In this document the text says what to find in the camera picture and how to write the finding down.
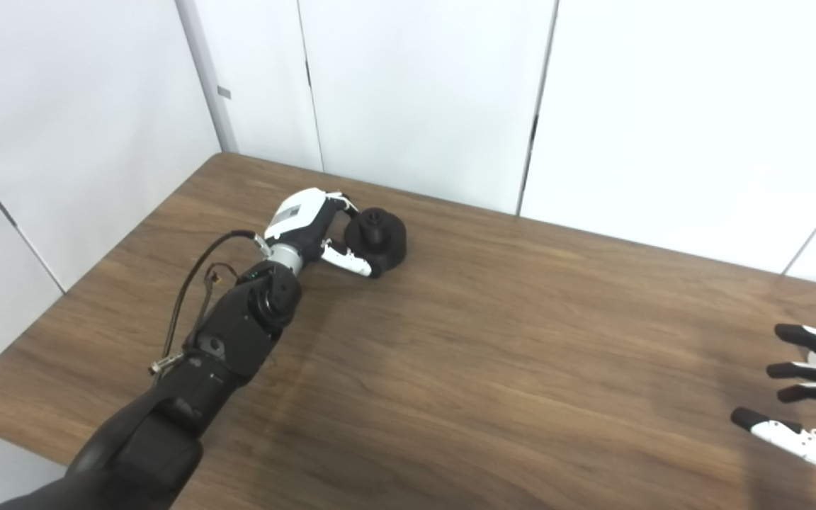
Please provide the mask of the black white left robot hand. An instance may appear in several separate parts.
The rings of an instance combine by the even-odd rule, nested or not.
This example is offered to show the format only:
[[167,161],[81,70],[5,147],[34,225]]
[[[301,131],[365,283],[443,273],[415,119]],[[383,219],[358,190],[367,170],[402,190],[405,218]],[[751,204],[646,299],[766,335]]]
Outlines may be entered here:
[[326,261],[363,277],[381,277],[381,268],[327,236],[337,213],[356,219],[359,212],[343,193],[305,188],[292,194],[280,204],[263,234],[269,261],[285,266],[295,276],[308,264]]

